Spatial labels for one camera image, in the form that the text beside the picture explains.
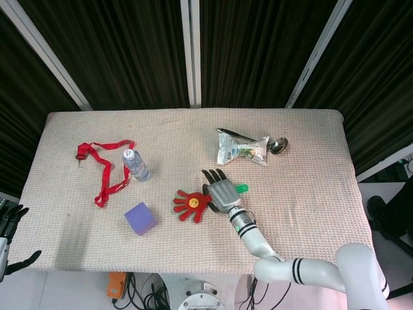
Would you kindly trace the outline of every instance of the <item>water bottle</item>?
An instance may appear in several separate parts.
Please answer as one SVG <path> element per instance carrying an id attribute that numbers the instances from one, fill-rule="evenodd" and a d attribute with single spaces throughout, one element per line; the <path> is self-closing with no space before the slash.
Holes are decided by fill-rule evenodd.
<path id="1" fill-rule="evenodd" d="M 140 182 L 147 181 L 150 177 L 149 169 L 136 150 L 126 149 L 123 151 L 123 162 Z"/>

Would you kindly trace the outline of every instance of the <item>spoon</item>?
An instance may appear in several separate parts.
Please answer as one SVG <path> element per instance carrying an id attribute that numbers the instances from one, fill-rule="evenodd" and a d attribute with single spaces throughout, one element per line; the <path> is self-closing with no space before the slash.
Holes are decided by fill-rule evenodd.
<path id="1" fill-rule="evenodd" d="M 240 134 L 238 134 L 237 132 L 228 130 L 228 129 L 224 129 L 224 128 L 217 128 L 218 132 L 223 132 L 225 134 L 229 134 L 230 136 L 234 137 L 234 138 L 239 138 L 239 139 L 244 139 L 247 141 L 256 141 L 254 139 L 248 138 L 246 136 L 242 136 Z M 268 144 L 267 147 L 270 149 L 271 154 L 279 154 L 282 151 L 285 150 L 285 148 L 288 145 L 288 140 L 287 138 L 278 138 L 275 142 L 272 142 L 271 144 Z"/>

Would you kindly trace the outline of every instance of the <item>foam block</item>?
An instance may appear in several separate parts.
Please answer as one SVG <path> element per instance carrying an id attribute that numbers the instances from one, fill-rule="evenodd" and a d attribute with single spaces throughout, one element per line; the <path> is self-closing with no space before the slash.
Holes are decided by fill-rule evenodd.
<path id="1" fill-rule="evenodd" d="M 157 220 L 143 202 L 126 212 L 125 218 L 135 233 L 140 236 L 157 225 Z"/>

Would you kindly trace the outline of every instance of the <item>yellow button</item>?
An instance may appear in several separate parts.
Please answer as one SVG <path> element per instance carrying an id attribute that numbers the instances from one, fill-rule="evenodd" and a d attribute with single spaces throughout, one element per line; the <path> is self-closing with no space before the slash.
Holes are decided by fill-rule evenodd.
<path id="1" fill-rule="evenodd" d="M 196 208 L 199 205 L 199 201 L 196 198 L 192 198 L 189 200 L 189 206 L 191 208 Z"/>

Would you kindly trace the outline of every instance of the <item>red lanyard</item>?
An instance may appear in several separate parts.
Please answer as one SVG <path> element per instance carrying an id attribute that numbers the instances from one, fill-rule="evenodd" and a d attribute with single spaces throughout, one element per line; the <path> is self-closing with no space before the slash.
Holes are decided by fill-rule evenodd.
<path id="1" fill-rule="evenodd" d="M 135 146 L 135 142 L 132 140 L 122 140 L 117 143 L 108 144 L 100 144 L 96 142 L 82 143 L 77 147 L 76 158 L 79 161 L 85 160 L 88 154 L 91 154 L 98 163 L 105 165 L 102 175 L 102 189 L 99 193 L 99 196 L 95 198 L 95 204 L 100 208 L 103 208 L 105 206 L 105 203 L 109 200 L 109 195 L 121 191 L 128 184 L 129 169 L 125 165 L 123 165 L 123 174 L 125 175 L 125 179 L 121 183 L 109 187 L 110 171 L 112 170 L 112 164 L 110 161 L 101 158 L 92 145 L 97 145 L 98 147 L 102 147 L 105 150 L 115 150 L 119 147 L 122 147 L 125 144 L 129 144 L 129 149 L 133 149 Z"/>

